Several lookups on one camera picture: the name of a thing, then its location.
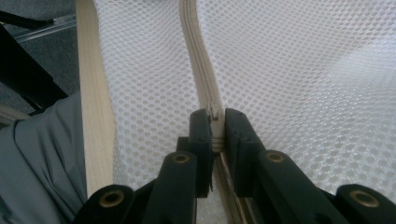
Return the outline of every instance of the honeycomb mesh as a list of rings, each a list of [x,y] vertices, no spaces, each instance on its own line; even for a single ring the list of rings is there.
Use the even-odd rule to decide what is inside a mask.
[[[188,136],[190,113],[200,108],[178,1],[94,3],[116,121],[114,183],[138,189]],[[225,221],[214,191],[198,201],[198,223]]]
[[[396,3],[208,1],[197,11],[224,107],[332,193],[396,202]]]

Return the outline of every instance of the black metal bar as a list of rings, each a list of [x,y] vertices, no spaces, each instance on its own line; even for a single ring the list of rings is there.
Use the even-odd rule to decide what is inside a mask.
[[[33,19],[20,17],[4,11],[0,11],[0,21],[5,22],[7,24],[20,26],[29,30],[34,30],[42,26],[46,26],[53,23],[53,20],[37,21]]]
[[[214,154],[210,118],[206,109],[190,115],[189,152],[197,158],[196,197],[205,198],[212,184]]]
[[[237,110],[225,110],[227,162],[233,180],[233,190],[239,197],[252,197],[255,162],[259,152],[265,150],[247,116]]]
[[[177,139],[176,151],[189,151],[189,137],[179,137]]]
[[[0,50],[0,82],[41,108],[67,97],[52,81],[52,76],[24,51],[2,25]]]
[[[35,112],[41,110],[40,106],[36,105],[34,102],[32,102],[32,101],[31,101],[29,98],[27,98],[26,96],[21,96],[21,98],[22,98],[23,100],[25,100],[26,103],[29,104],[29,105],[35,110]]]
[[[260,153],[257,174],[282,223],[348,223],[286,154]]]
[[[338,188],[334,204],[351,223],[396,223],[396,205],[384,195],[361,185]]]
[[[190,152],[165,157],[142,223],[195,223],[196,167],[197,160]]]
[[[334,195],[330,194],[329,192],[323,189],[318,189],[318,190],[320,190],[320,192],[327,198],[327,200],[329,200],[330,203],[334,204],[334,199],[335,199]]]
[[[110,185],[96,191],[79,210],[73,224],[125,223],[133,204],[134,191],[120,185]]]
[[[258,223],[280,224],[282,223],[274,205],[266,194],[262,183],[259,181],[255,185],[252,195],[251,208]]]

